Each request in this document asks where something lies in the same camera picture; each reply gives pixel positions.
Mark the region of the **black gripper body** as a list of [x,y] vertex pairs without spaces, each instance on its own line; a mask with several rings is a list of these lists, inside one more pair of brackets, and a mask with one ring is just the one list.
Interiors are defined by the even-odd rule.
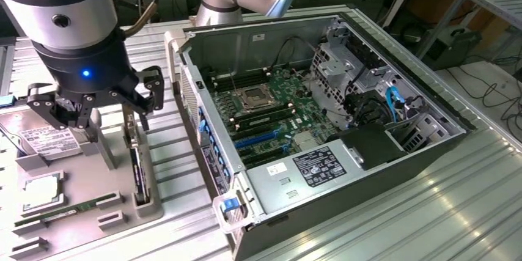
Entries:
[[76,50],[51,49],[32,42],[39,57],[57,84],[61,98],[80,103],[85,95],[95,98],[98,106],[116,102],[110,92],[116,91],[134,103],[142,103],[135,88],[139,78],[131,67],[124,35],[115,28],[100,43]]

